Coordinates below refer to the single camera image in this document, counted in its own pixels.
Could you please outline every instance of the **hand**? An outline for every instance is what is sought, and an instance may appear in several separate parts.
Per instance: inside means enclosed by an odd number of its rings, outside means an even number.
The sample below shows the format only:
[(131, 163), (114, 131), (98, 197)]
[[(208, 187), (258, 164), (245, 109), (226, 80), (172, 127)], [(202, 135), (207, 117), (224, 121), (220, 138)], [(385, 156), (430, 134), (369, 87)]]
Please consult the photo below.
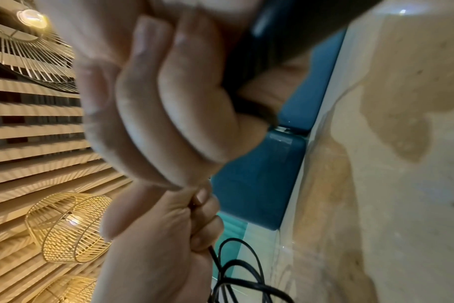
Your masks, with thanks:
[[(194, 2), (205, 14), (188, 9)], [(221, 87), (227, 52), (260, 2), (37, 0), (75, 50), (92, 147), (127, 176), (168, 188), (199, 184), (265, 137), (268, 125), (235, 113)], [(270, 70), (240, 94), (279, 111), (307, 63)]]
[[(145, 188), (132, 186), (141, 197)], [(218, 200), (205, 185), (166, 192), (112, 243), (92, 298), (93, 303), (205, 303), (211, 291), (212, 258), (207, 248), (224, 230), (216, 216)]]

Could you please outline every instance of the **rattan lamp shade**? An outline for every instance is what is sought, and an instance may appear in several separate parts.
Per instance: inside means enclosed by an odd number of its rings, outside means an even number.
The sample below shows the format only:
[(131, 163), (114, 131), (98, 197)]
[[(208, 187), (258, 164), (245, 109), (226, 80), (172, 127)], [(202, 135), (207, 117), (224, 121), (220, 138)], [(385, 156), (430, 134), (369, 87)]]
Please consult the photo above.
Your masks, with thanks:
[(25, 222), (47, 262), (85, 263), (110, 245), (99, 235), (100, 221), (110, 202), (105, 196), (54, 194), (37, 202)]
[(32, 303), (90, 303), (96, 279), (62, 276), (43, 289)]

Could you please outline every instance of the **black wire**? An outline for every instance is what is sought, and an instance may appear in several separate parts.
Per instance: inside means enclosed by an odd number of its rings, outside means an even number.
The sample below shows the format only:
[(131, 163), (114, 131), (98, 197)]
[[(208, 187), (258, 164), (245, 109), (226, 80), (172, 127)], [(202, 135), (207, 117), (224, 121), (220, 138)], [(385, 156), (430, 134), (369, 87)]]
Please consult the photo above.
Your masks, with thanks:
[[(257, 260), (257, 265), (259, 272), (255, 270), (255, 268), (250, 265), (249, 263), (243, 261), (243, 260), (230, 260), (228, 261), (224, 266), (222, 266), (222, 248), (224, 245), (228, 242), (239, 242), (242, 245), (245, 245), (254, 255), (255, 259)], [(240, 287), (245, 287), (248, 289), (252, 290), (257, 290), (259, 292), (263, 293), (262, 296), (262, 303), (272, 303), (272, 298), (271, 296), (278, 297), (282, 300), (284, 300), (287, 303), (294, 303), (293, 299), (286, 294), (283, 291), (280, 291), (276, 288), (273, 288), (271, 286), (265, 285), (265, 277), (263, 275), (263, 270), (262, 270), (262, 265), (260, 264), (260, 260), (253, 250), (253, 248), (247, 244), (246, 242), (236, 239), (236, 238), (229, 238), (225, 241), (223, 241), (219, 247), (219, 255), (217, 256), (216, 252), (212, 247), (209, 247), (209, 253), (212, 256), (212, 259), (214, 260), (214, 263), (219, 270), (219, 275), (217, 279), (217, 284), (214, 286), (214, 289), (212, 290), (212, 293), (209, 297), (209, 303), (219, 303), (219, 291), (222, 292), (222, 295), (224, 296), (224, 302), (228, 303), (227, 299), (227, 293), (226, 289), (233, 301), (233, 303), (238, 303), (238, 300), (233, 292), (232, 285), (235, 286), (240, 286)], [(248, 272), (252, 274), (252, 276), (257, 280), (257, 282), (251, 282), (251, 281), (246, 281), (242, 279), (234, 279), (234, 278), (229, 278), (226, 277), (227, 270), (234, 266), (240, 266), (245, 268)]]

